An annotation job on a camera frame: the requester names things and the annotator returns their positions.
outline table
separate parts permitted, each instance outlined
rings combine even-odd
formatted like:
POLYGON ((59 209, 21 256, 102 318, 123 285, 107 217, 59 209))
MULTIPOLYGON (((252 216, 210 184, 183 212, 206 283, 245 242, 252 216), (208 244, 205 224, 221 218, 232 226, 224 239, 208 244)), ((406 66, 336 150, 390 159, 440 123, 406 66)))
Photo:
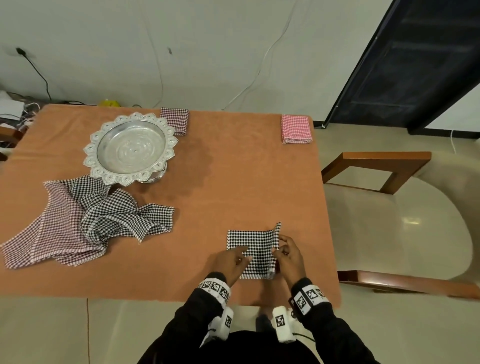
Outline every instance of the table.
MULTIPOLYGON (((89 135, 118 115, 159 110, 48 105, 4 163, 0 175, 0 242, 45 208, 42 182, 89 173, 82 165, 89 135)), ((308 277, 340 305, 340 288, 315 140, 283 145, 278 114, 191 111, 165 176, 126 187, 140 205, 175 207, 171 233, 115 238, 107 253, 78 267, 54 260, 18 270, 0 267, 1 295, 185 301, 209 273, 228 229, 270 230, 301 249, 308 277)), ((231 303, 286 305, 288 288, 241 279, 231 303)))

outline silver tray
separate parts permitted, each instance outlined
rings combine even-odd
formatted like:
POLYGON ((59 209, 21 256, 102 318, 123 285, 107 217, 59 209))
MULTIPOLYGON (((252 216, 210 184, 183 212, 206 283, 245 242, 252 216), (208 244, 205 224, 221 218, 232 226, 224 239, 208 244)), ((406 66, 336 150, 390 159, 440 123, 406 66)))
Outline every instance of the silver tray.
POLYGON ((120 115, 90 135, 84 165, 91 168, 91 177, 101 178, 107 185, 154 182, 165 174, 167 160, 175 155, 178 139, 174 132, 167 119, 152 113, 120 115))

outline wall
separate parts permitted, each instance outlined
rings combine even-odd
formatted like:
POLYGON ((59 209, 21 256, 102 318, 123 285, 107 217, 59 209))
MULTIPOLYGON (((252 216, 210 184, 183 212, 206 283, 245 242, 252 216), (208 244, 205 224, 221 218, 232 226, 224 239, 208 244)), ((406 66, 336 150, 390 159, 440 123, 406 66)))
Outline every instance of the wall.
MULTIPOLYGON (((14 53, 23 47, 57 99, 152 107, 160 82, 139 13, 152 27, 164 82, 161 106, 218 110, 254 78, 293 0, 9 1, 0 13, 0 86, 45 97, 14 53)), ((324 120, 390 0, 299 0, 290 28, 254 90, 230 111, 309 114, 324 120)))
POLYGON ((426 128, 480 132, 480 85, 470 90, 426 128))

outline person's right hand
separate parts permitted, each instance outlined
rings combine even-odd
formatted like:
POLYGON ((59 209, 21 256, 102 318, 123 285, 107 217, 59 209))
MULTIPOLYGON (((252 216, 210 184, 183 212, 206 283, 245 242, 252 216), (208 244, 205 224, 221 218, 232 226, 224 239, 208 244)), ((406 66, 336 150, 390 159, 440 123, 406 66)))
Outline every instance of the person's right hand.
POLYGON ((284 244, 280 246, 280 249, 272 248, 272 254, 277 258, 280 264, 280 272, 291 290, 295 283, 307 276, 303 265, 303 257, 292 238, 285 235, 279 235, 278 238, 279 243, 284 242, 284 244))

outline wrist band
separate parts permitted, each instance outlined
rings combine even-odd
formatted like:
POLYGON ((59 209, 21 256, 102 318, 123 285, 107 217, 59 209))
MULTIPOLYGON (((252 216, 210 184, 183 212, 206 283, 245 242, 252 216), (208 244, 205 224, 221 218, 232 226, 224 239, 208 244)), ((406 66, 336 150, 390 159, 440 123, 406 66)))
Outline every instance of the wrist band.
POLYGON ((295 297, 291 297, 288 302, 292 306, 295 315, 305 316, 313 306, 322 302, 329 302, 324 296, 320 288, 313 284, 309 284, 299 290, 295 297))
POLYGON ((230 299, 230 287, 222 280, 217 278, 205 278, 197 288, 201 288, 205 292, 211 294, 225 309, 227 302, 230 299))

